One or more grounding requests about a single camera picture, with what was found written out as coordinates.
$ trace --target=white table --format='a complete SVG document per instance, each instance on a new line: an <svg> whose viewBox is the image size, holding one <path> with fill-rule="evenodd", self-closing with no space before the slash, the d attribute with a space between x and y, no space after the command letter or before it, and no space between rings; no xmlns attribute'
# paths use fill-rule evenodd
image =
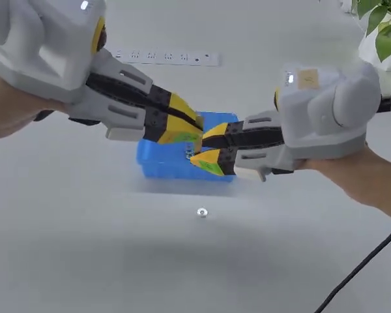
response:
<svg viewBox="0 0 391 313"><path fill-rule="evenodd" d="M139 68L198 110L240 117L272 107L285 61L348 68L363 35L333 0L108 4L113 46L223 53L220 68ZM391 231L312 172L147 181L136 144L104 132L54 114L0 140L0 313L310 313ZM369 142L391 159L391 114ZM326 312L391 312L391 246Z"/></svg>

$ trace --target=blue container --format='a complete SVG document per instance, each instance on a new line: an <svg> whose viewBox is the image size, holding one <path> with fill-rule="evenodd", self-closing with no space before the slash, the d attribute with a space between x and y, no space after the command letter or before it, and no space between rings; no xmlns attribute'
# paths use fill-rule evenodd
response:
<svg viewBox="0 0 391 313"><path fill-rule="evenodd" d="M200 112L204 117L205 131L221 123L238 121L233 113ZM231 182L233 176L216 176L190 163L186 158L186 150L192 148L189 143L172 143L158 145L149 140L141 140L138 144L137 162L143 174L148 178L161 179L203 179L206 181Z"/></svg>

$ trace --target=black cable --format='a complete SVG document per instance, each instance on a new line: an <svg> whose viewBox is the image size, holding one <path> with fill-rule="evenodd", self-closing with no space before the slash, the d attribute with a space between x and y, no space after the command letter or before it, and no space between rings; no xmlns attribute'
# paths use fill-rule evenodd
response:
<svg viewBox="0 0 391 313"><path fill-rule="evenodd" d="M378 253L380 253L386 246L391 243L391 234L375 248L360 264L355 267L355 269L347 275L343 281L338 284L336 288L330 293L326 300L321 304L321 306L315 311L315 313L321 313L329 304L332 302L333 298L343 289Z"/></svg>
<svg viewBox="0 0 391 313"><path fill-rule="evenodd" d="M377 113L391 112L391 95L382 95Z"/></svg>

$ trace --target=gripper jaw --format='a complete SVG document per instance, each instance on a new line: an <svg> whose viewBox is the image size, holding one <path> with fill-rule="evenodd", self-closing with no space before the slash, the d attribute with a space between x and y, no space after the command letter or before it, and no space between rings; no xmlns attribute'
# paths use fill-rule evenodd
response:
<svg viewBox="0 0 391 313"><path fill-rule="evenodd" d="M275 111L218 125L203 136L203 146L219 149L207 150L190 161L216 175L265 181L271 173L292 173L298 166L283 142L279 114Z"/></svg>

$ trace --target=hand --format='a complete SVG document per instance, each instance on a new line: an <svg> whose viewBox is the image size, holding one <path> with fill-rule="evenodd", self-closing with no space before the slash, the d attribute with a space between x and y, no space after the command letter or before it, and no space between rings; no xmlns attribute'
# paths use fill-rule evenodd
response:
<svg viewBox="0 0 391 313"><path fill-rule="evenodd" d="M43 110L65 111L63 103L29 95L0 78L0 138L26 127Z"/></svg>
<svg viewBox="0 0 391 313"><path fill-rule="evenodd" d="M317 170L352 199L379 209L391 198L391 162L368 146L362 151L337 160L308 160L304 169Z"/></svg>

